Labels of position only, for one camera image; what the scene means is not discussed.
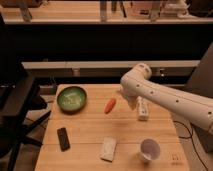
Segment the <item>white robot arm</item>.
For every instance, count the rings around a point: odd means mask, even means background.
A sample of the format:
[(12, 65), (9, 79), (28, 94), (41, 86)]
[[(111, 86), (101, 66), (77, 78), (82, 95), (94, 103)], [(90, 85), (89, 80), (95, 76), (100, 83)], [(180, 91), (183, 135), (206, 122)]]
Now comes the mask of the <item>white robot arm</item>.
[(151, 82), (151, 75), (147, 64), (135, 65), (121, 77), (124, 94), (144, 97), (213, 134), (213, 99)]

